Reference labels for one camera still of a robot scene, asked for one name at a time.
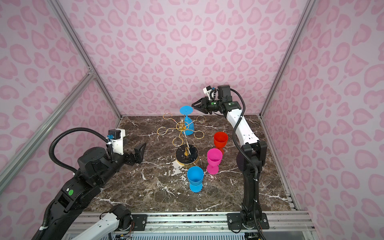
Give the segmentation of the blue wine glass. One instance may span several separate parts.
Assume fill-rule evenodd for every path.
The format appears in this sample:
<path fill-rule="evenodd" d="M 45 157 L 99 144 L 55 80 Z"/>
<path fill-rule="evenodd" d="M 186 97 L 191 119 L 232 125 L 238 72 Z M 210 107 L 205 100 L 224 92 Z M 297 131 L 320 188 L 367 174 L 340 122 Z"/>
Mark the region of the blue wine glass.
<path fill-rule="evenodd" d="M 198 193 L 203 188 L 204 171 L 197 166 L 188 169 L 187 178 L 190 184 L 190 190 Z"/>
<path fill-rule="evenodd" d="M 183 106 L 180 108 L 180 113 L 185 116 L 184 123 L 186 127 L 186 130 L 185 130 L 186 136 L 192 135 L 195 131 L 193 120 L 189 117 L 189 115 L 193 113 L 193 110 L 194 109 L 190 106 Z"/>

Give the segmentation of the red wine glass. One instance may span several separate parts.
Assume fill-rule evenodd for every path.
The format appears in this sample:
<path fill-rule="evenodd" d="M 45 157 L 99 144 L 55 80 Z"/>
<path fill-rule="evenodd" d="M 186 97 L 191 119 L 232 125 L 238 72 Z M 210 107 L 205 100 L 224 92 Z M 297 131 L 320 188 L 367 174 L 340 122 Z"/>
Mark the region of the red wine glass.
<path fill-rule="evenodd" d="M 229 136 L 224 132 L 217 132 L 214 134 L 214 145 L 223 154 L 225 153 L 224 147 L 227 145 Z"/>

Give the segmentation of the magenta wine glass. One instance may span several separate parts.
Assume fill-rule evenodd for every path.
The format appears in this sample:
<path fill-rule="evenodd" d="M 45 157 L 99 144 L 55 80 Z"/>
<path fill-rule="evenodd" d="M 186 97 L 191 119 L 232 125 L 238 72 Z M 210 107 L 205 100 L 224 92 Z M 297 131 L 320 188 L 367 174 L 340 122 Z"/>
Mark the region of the magenta wine glass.
<path fill-rule="evenodd" d="M 223 159 L 223 153 L 219 149 L 210 149 L 207 152 L 207 172 L 216 175 L 219 172 L 219 165 Z"/>

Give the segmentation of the blue wine glass front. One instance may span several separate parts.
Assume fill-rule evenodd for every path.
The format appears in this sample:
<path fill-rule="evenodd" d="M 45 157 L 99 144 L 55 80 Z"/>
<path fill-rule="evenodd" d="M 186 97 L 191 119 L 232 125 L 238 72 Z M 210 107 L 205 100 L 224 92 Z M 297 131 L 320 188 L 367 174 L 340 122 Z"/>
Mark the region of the blue wine glass front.
<path fill-rule="evenodd" d="M 204 171 L 197 166 L 188 169 L 187 178 L 190 184 L 190 190 L 198 193 L 203 188 Z"/>

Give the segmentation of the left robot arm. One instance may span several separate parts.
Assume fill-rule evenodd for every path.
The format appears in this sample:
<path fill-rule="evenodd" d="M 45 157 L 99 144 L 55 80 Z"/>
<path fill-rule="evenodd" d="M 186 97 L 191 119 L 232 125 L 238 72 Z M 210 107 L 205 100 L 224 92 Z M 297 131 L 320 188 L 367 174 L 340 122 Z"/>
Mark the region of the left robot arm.
<path fill-rule="evenodd" d="M 78 159 L 80 168 L 47 206 L 43 223 L 33 239 L 62 239 L 72 223 L 123 165 L 132 166 L 143 161 L 146 145 L 143 143 L 136 146 L 132 154 L 114 153 L 113 159 L 102 147 L 85 151 Z"/>

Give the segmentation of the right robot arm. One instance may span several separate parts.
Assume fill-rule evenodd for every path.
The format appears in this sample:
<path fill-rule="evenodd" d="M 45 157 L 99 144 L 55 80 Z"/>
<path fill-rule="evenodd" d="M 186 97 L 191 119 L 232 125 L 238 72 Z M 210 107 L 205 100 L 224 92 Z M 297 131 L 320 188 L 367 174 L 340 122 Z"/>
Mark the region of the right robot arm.
<path fill-rule="evenodd" d="M 244 197 L 240 211 L 241 229 L 257 230 L 263 237 L 262 230 L 268 229 L 268 219 L 262 211 L 259 200 L 259 182 L 263 166 L 266 163 L 268 145 L 252 131 L 244 117 L 246 104 L 236 90 L 229 85 L 216 88 L 203 88 L 205 97 L 194 102 L 191 107 L 204 114 L 219 112 L 233 127 L 232 139 L 238 149 L 237 166 L 243 174 Z"/>

